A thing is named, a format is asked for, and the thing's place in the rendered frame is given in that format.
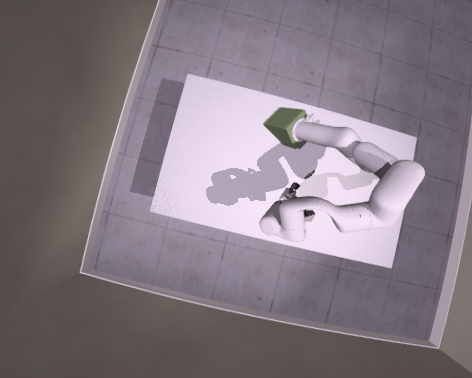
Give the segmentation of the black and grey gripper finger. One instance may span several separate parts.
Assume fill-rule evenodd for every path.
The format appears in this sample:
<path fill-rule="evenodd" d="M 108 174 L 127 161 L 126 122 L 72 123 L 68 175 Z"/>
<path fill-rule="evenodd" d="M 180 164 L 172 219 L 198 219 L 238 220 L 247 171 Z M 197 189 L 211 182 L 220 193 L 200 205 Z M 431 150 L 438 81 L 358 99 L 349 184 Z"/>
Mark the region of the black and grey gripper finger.
<path fill-rule="evenodd" d="M 300 187 L 300 185 L 298 185 L 298 186 L 297 186 L 296 184 L 298 184 L 298 183 L 296 183 L 296 182 L 293 182 L 293 183 L 292 183 L 292 185 L 291 185 L 291 187 L 290 187 L 290 191 L 289 191 L 289 193 L 291 193 L 291 194 L 292 194 L 292 192 L 296 192 L 296 191 L 293 191 L 293 190 L 294 190 L 294 188 L 295 188 L 295 190 L 298 190 L 297 188 L 299 188 L 299 187 Z M 296 187 L 295 187 L 295 186 L 296 186 Z"/>

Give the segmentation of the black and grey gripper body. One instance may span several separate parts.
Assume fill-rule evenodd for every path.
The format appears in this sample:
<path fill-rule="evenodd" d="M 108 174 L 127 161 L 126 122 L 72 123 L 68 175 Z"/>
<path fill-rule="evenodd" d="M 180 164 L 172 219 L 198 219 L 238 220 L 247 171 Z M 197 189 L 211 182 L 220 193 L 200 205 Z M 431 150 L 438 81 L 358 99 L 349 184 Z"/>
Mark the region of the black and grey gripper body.
<path fill-rule="evenodd" d="M 292 194 L 289 193 L 290 189 L 287 187 L 284 192 L 281 194 L 280 198 L 277 201 L 282 201 L 282 200 L 287 200 L 294 198 L 296 195 L 296 192 L 293 192 Z"/>

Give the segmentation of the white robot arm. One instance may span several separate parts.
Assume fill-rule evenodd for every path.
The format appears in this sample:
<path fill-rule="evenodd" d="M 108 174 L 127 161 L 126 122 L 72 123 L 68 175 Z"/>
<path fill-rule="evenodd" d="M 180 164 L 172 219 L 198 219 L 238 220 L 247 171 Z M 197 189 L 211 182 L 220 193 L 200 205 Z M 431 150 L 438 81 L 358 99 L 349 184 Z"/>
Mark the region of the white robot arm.
<path fill-rule="evenodd" d="M 366 202 L 335 205 L 315 196 L 276 201 L 260 219 L 261 231 L 291 242 L 302 242 L 306 238 L 305 222 L 312 222 L 316 215 L 313 210 L 306 209 L 326 212 L 342 233 L 393 225 L 423 180 L 424 168 L 412 160 L 399 160 L 371 142 L 363 142 L 349 127 L 322 126 L 311 123 L 313 118 L 314 114 L 311 114 L 295 122 L 292 128 L 294 141 L 304 139 L 335 148 L 355 165 L 358 163 L 364 171 L 372 171 L 381 179 Z"/>

